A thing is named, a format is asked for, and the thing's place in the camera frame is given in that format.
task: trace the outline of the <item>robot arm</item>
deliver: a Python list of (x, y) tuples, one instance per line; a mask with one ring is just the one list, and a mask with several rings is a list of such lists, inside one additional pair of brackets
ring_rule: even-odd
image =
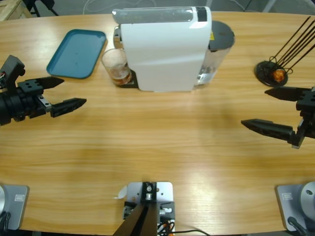
[(58, 104), (49, 103), (44, 97), (45, 89), (51, 89), (64, 82), (56, 77), (15, 81), (25, 74), (24, 64), (10, 55), (0, 69), (0, 125), (22, 121), (26, 116), (34, 118), (50, 112), (51, 117), (61, 116), (81, 107), (87, 100), (72, 98)]

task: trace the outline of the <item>white label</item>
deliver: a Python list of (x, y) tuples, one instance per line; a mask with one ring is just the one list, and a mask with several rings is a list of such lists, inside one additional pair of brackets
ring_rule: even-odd
[(15, 202), (24, 202), (24, 198), (25, 198), (25, 195), (16, 194), (16, 195), (15, 195), (15, 198), (14, 198), (14, 201), (15, 201)]
[(292, 194), (291, 193), (282, 193), (282, 199), (283, 200), (292, 200)]

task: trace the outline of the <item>black lid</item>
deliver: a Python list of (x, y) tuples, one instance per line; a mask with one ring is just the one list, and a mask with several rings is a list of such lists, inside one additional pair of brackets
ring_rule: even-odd
[(212, 21), (212, 33), (209, 42), (211, 52), (227, 49), (233, 46), (235, 38), (231, 28), (220, 21)]

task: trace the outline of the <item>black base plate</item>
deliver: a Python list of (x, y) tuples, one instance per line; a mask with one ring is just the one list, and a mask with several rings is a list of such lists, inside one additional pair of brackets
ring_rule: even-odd
[(254, 68), (256, 78), (263, 84), (270, 87), (279, 87), (285, 85), (288, 79), (287, 74), (284, 76), (284, 80), (282, 80), (281, 82), (277, 82), (273, 79), (270, 73), (271, 68), (274, 68), (274, 71), (277, 69), (283, 69), (281, 66), (272, 61), (262, 61), (261, 63), (257, 64)]

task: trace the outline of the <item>sticker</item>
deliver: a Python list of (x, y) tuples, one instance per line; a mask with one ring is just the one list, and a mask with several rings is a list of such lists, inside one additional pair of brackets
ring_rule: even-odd
[(282, 193), (282, 199), (283, 200), (292, 200), (292, 194), (291, 193)]
[(215, 40), (215, 35), (213, 34), (213, 32), (211, 32), (210, 40)]
[(24, 198), (25, 198), (25, 195), (16, 194), (16, 195), (15, 195), (15, 198), (14, 198), (14, 201), (15, 201), (15, 202), (24, 202)]

